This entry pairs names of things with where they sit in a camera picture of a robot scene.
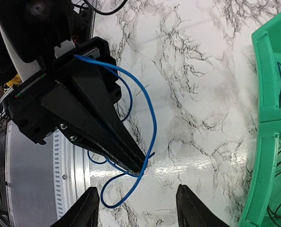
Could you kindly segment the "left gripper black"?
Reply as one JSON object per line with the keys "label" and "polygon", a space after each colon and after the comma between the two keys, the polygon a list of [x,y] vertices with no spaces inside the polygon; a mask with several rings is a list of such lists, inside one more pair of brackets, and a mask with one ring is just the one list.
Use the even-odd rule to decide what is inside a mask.
{"label": "left gripper black", "polygon": [[11,92],[3,101],[6,115],[34,143],[43,144],[48,133],[59,129],[73,144],[138,175],[145,155],[114,108],[121,98],[116,72],[77,55],[116,64],[108,42],[94,37]]}

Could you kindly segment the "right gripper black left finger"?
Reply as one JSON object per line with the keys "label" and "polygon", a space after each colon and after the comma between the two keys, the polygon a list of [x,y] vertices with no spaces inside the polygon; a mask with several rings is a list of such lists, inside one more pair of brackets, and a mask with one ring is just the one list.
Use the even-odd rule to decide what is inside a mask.
{"label": "right gripper black left finger", "polygon": [[51,227],[97,227],[99,203],[97,188],[89,187]]}

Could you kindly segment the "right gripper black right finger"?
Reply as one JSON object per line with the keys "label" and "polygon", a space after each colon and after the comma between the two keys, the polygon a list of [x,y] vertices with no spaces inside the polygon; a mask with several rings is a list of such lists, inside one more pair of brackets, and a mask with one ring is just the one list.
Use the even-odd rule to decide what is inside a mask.
{"label": "right gripper black right finger", "polygon": [[185,184],[177,189],[176,208],[180,227],[228,227]]}

